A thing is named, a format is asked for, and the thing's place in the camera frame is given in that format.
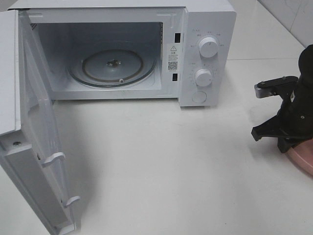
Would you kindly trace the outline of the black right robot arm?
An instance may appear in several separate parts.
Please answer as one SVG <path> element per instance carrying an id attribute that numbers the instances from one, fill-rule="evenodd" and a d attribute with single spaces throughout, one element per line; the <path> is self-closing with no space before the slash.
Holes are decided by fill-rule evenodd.
<path id="1" fill-rule="evenodd" d="M 252 128 L 258 141 L 263 137 L 277 138 L 281 153 L 313 138 L 313 46 L 309 45 L 298 60 L 300 76 L 284 76 L 259 82 L 254 86 L 256 97 L 278 95 L 282 104 L 278 113 Z"/>

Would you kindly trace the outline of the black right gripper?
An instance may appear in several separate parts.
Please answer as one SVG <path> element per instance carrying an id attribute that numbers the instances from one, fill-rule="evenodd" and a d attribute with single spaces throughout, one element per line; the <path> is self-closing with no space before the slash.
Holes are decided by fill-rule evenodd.
<path id="1" fill-rule="evenodd" d="M 313 137 L 313 78 L 300 77 L 291 93 L 283 100 L 278 116 L 251 130 L 255 141 L 263 137 L 278 138 L 281 153 Z"/>

